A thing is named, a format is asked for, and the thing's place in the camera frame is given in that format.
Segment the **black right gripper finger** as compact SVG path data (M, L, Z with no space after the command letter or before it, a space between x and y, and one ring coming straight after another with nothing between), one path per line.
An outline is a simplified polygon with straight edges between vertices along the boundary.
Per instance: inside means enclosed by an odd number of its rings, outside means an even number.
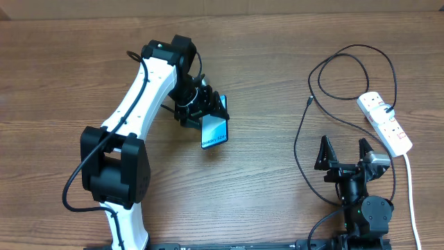
M315 170L329 170L338 165L338 159L336 153L333 150L332 144L328 136L324 135L321 138L320 149L316 162L314 165Z
M365 138L359 139L359 158L360 161L369 162L370 157L374 153L373 148L370 146Z

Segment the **blue Samsung Galaxy smartphone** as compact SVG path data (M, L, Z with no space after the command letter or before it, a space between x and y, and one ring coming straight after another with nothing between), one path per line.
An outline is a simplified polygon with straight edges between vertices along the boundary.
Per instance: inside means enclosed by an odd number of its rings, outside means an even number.
M206 115L202 118L201 148L209 149L228 141L228 121Z

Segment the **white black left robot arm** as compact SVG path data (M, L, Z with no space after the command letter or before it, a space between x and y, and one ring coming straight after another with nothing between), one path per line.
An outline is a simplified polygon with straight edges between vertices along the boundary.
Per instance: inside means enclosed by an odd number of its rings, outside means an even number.
M133 84L122 102L100 127L88 126L80 137L80 175L83 188L103 211L112 234L108 249L148 249L150 237L142 218L142 200L151 179L146 151L148 131L163 101L170 97L174 119L201 132L201 147L228 141L227 98L214 91L199 72L200 59L191 38L175 35L170 43L151 40L141 53L128 52L139 63Z

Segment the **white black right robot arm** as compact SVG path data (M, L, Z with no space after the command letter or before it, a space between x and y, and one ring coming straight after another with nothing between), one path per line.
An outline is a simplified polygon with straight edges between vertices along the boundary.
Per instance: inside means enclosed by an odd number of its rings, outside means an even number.
M339 162L328 136L321 138L315 170L326 172L324 181L335 184L341 200L339 213L343 213L345 231L329 240L312 243L308 247L318 249L390 249L383 236L389 232L394 205L391 200L371 196L367 183L379 179L391 166L386 153L373 150L366 139L359 140L359 162Z

